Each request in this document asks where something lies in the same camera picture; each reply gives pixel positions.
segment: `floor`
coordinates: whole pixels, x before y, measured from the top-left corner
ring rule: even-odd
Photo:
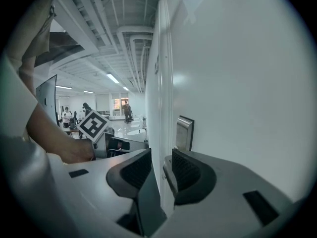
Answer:
[[[126,124],[124,120],[112,120],[110,121],[109,127],[112,127],[114,129],[114,136],[121,137],[124,139],[131,139],[130,136],[127,135],[127,133],[134,130],[142,129],[139,122],[138,123],[130,122]],[[73,138],[79,139],[78,133],[73,132],[71,136]]]

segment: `ceiling light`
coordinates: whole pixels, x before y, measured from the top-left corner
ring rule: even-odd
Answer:
[[[57,88],[63,88],[63,89],[70,89],[70,90],[71,90],[71,87],[59,86],[59,85],[57,85],[56,87],[57,87]]]
[[[119,81],[115,79],[115,77],[112,74],[107,74],[107,77],[110,78],[114,83],[118,84]]]

